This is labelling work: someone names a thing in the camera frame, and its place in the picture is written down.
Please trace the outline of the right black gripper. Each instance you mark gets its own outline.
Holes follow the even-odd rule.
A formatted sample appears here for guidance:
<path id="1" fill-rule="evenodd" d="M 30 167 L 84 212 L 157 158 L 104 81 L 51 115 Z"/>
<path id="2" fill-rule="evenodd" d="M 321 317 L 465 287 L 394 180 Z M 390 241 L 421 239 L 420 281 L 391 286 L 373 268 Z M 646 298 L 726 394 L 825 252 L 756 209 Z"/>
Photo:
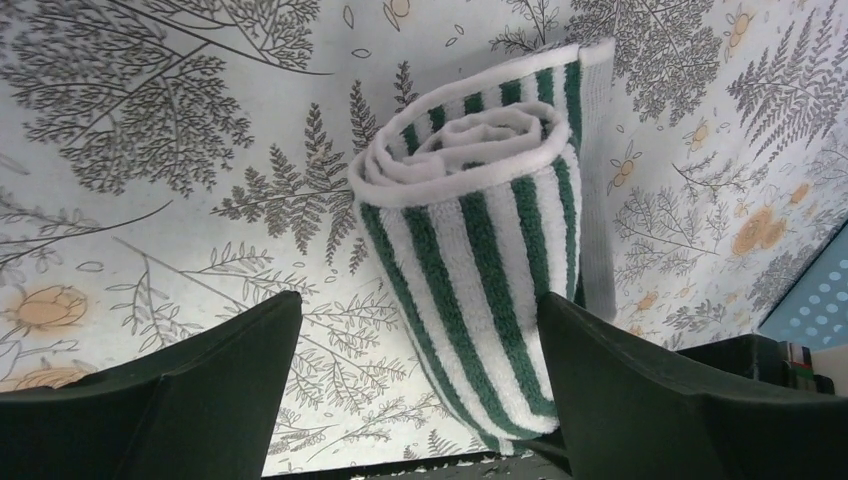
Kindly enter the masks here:
<path id="1" fill-rule="evenodd" d="M 727 373 L 794 390 L 835 395 L 831 377 L 815 372 L 812 351 L 800 343 L 746 334 L 677 350 Z"/>

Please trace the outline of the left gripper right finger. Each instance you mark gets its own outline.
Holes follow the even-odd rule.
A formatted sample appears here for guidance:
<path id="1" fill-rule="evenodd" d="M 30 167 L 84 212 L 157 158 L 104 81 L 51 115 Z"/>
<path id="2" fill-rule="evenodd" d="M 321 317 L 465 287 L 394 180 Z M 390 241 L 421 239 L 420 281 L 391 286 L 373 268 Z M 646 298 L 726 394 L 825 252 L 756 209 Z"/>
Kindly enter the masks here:
<path id="1" fill-rule="evenodd" d="M 542 349 L 575 479 L 843 479 L 847 401 L 729 373 L 556 294 Z"/>

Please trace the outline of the green white striped towel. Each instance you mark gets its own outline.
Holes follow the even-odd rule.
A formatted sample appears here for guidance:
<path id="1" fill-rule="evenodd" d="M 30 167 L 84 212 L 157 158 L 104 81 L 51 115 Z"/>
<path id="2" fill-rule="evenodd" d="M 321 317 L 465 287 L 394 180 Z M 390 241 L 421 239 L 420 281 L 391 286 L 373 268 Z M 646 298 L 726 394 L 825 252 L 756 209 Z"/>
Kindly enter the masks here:
<path id="1" fill-rule="evenodd" d="M 353 212 L 450 414 L 512 454 L 559 424 L 537 325 L 616 316 L 603 190 L 615 42 L 552 43 L 419 97 L 350 163 Z"/>

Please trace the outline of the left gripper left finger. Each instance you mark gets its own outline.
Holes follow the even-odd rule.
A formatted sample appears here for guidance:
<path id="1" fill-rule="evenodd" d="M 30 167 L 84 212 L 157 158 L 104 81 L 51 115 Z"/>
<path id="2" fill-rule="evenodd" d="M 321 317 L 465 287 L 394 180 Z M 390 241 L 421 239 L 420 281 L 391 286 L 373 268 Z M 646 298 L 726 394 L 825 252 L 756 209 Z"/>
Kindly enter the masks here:
<path id="1" fill-rule="evenodd" d="M 302 325 L 282 292 L 152 354 L 1 397 L 5 479 L 258 479 Z"/>

